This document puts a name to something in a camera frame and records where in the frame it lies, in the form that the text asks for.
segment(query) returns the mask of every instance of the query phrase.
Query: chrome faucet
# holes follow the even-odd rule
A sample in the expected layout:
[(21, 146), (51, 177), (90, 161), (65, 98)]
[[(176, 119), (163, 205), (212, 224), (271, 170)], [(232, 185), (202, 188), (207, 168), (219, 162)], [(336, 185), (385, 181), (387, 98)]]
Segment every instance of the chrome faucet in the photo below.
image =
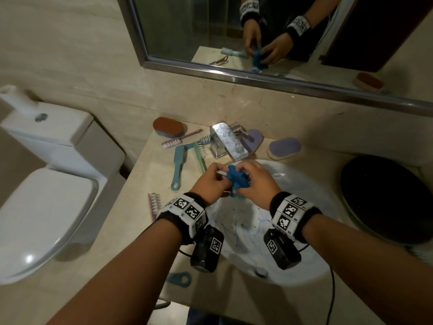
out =
[(219, 122), (210, 127), (210, 151), (215, 158), (229, 154), (235, 162), (248, 157), (248, 151), (237, 138), (239, 135), (249, 137), (239, 124), (227, 125)]

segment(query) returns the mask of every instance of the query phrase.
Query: black device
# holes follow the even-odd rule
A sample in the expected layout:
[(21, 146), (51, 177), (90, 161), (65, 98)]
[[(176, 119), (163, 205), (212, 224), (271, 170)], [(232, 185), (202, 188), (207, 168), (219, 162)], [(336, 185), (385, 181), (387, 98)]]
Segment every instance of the black device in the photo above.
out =
[(277, 229), (268, 229), (263, 240), (280, 269), (289, 269), (301, 261), (300, 253), (293, 242)]
[(217, 268), (223, 247), (223, 233), (212, 226), (207, 226), (197, 233), (194, 241), (196, 245), (190, 258), (191, 267), (203, 273), (213, 273)]

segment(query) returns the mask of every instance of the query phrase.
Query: toilet lid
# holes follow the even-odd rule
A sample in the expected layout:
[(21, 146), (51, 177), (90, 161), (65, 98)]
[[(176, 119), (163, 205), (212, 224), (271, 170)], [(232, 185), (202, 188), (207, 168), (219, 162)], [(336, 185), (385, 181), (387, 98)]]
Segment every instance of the toilet lid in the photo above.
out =
[(45, 262), (72, 235), (91, 206), (97, 183), (38, 169), (0, 209), (0, 278)]

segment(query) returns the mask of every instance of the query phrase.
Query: white sink basin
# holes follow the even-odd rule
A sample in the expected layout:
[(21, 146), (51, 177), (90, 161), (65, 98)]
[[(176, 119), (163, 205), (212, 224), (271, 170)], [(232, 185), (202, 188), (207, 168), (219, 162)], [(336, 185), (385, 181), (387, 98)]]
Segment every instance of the white sink basin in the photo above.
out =
[[(313, 202), (326, 215), (340, 221), (343, 207), (332, 192), (326, 191), (298, 170), (274, 161), (257, 160), (272, 174), (283, 191), (289, 191)], [(207, 210), (210, 224), (224, 234), (221, 253), (242, 271), (256, 276), (256, 267), (265, 268), (270, 283), (291, 286), (311, 281), (329, 271), (327, 263), (311, 247), (301, 252), (302, 261), (281, 270), (266, 247), (263, 236), (272, 228), (268, 211), (250, 200), (221, 198)], [(304, 244), (296, 242), (299, 250)]]

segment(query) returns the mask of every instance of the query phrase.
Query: hand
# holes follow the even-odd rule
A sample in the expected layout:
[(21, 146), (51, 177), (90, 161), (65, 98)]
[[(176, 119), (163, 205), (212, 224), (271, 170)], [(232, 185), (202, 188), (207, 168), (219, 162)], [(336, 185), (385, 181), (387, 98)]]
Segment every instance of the hand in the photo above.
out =
[(218, 170), (228, 172), (229, 168), (223, 164), (212, 163), (190, 190), (199, 195), (208, 205), (212, 205), (220, 197), (229, 196), (224, 192), (229, 191), (232, 186), (232, 182), (226, 176), (217, 173)]
[(271, 50), (272, 53), (263, 59), (260, 63), (266, 65), (273, 65), (280, 59), (284, 58), (293, 48), (293, 41), (289, 34), (283, 33), (274, 41), (265, 46), (260, 54), (263, 55)]
[(262, 33), (260, 32), (260, 26), (255, 19), (248, 19), (244, 24), (244, 42), (245, 52), (251, 57), (254, 56), (254, 51), (251, 49), (252, 40), (256, 40), (256, 44), (260, 47), (262, 43)]
[(239, 188), (235, 193), (246, 197), (258, 207), (269, 211), (272, 199), (281, 192), (281, 188), (277, 185), (269, 171), (257, 161), (239, 163), (236, 166), (236, 171), (241, 170), (249, 172), (250, 187)]

